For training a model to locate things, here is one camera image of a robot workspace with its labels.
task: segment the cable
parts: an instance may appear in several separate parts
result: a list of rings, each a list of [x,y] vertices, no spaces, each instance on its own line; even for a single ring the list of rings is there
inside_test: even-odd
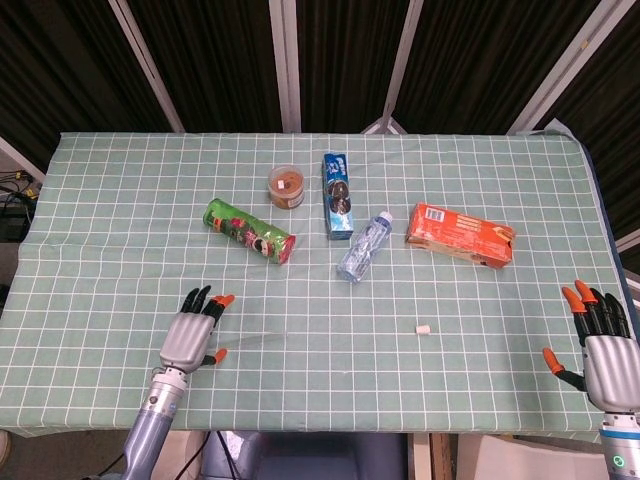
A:
[[[229,452],[229,447],[227,446],[227,442],[224,440],[222,433],[216,432],[218,435],[218,440],[220,440],[220,444],[222,445],[222,449],[224,450],[224,456],[227,457],[227,463],[229,464],[229,471],[231,472],[231,478],[233,480],[242,480],[242,476],[238,471],[238,467],[236,466],[236,462],[233,461],[233,457],[231,456],[231,452]]]
[[[180,470],[180,472],[178,473],[178,475],[176,475],[176,478],[174,478],[173,480],[179,480],[180,477],[182,477],[182,475],[184,475],[184,472],[187,471],[187,469],[191,466],[191,464],[193,463],[193,461],[196,459],[196,457],[198,455],[200,455],[200,452],[202,452],[202,450],[204,449],[204,446],[207,444],[207,442],[209,441],[209,437],[211,436],[211,432],[207,432],[207,434],[204,437],[204,441],[202,442],[202,445],[200,445],[200,448],[198,449],[198,451],[196,453],[193,454],[193,456],[189,459],[189,461],[185,464],[184,467],[182,467],[182,470]]]
[[[107,473],[109,470],[111,470],[113,467],[115,467],[116,463],[118,463],[123,458],[124,458],[124,453],[121,453],[120,456],[118,458],[116,458],[113,462],[111,462],[111,464],[109,464],[109,466],[107,468],[105,468],[103,471],[101,471],[98,474],[98,476],[101,477],[102,475]]]

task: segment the table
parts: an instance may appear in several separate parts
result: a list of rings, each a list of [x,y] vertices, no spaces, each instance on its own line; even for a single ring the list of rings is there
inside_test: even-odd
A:
[[[388,209],[390,248],[351,286],[328,241],[324,153],[346,152],[356,230]],[[271,205],[293,163],[306,198]],[[298,236],[268,264],[202,222],[214,197]],[[416,202],[506,223],[502,270],[408,248]],[[174,428],[580,432],[601,414],[541,349],[581,366],[560,285],[623,296],[597,189],[562,135],[68,133],[52,159],[0,322],[0,425],[128,428],[186,293],[233,293]],[[417,324],[432,334],[415,335]]]

